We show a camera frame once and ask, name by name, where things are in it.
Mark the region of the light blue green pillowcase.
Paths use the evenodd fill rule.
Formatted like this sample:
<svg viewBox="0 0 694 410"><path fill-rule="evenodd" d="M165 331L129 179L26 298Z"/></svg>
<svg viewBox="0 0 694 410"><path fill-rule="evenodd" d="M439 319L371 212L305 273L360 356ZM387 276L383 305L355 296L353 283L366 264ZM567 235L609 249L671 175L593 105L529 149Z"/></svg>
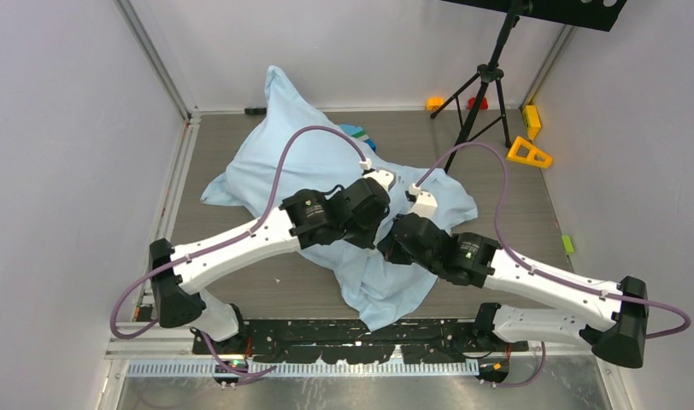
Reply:
<svg viewBox="0 0 694 410"><path fill-rule="evenodd" d="M349 145L333 135L336 124L310 105L279 67L268 68L264 91L266 118L246 137L226 170L207 185L201 195L202 203L243 206L253 216L260 216L287 141L299 129L312 126L312 131L304 133L285 158L275 201L280 203L301 189L328 191L335 185L350 185L362 175L356 153L361 150L374 167L391 171L397 177L390 190L389 218L378 230L378 236L384 237L391 229L392 219L409 211L411 204L405 192L424 175L425 169L384 161L364 142ZM438 279L416 264L394 265L377 252L343 241L314 246L301 255L334 272L344 301L372 331L414 312Z"/></svg>

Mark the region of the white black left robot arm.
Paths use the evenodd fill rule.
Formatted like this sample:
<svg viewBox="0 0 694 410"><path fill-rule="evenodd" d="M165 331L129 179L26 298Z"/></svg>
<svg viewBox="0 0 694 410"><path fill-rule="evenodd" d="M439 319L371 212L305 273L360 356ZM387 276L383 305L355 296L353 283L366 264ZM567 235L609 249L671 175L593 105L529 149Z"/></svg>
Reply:
<svg viewBox="0 0 694 410"><path fill-rule="evenodd" d="M155 240L149 256L156 271L150 283L158 325L190 325L224 352L239 352L247 340L241 314L210 295L207 286L258 261L316 245L373 248L394 183L393 173L371 171L329 193L302 189L254 223L195 243L173 246L165 238Z"/></svg>

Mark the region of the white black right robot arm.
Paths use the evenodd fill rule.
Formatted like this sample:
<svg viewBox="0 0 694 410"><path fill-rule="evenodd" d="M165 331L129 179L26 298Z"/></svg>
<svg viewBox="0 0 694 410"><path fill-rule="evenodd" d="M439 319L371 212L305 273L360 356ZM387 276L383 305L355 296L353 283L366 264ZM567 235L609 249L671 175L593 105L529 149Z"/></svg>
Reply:
<svg viewBox="0 0 694 410"><path fill-rule="evenodd" d="M484 303L473 326L473 341L483 350L503 342L539 341L589 348L616 366L644 364L649 309L644 281L620 282L581 277L507 249L472 232L449 234L416 214L396 217L378 246L385 260L416 264L458 286L513 293L542 304L522 309Z"/></svg>

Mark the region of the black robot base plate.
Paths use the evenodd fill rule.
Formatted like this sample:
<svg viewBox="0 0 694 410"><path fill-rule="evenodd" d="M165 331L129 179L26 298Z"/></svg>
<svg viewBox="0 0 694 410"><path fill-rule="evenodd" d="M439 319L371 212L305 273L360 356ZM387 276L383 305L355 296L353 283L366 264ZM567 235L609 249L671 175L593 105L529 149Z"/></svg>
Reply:
<svg viewBox="0 0 694 410"><path fill-rule="evenodd" d="M397 353L406 364L458 363L528 350L526 341L507 344L465 319L402 319L377 331L359 319L253 319L213 346L256 363L330 365L383 364Z"/></svg>

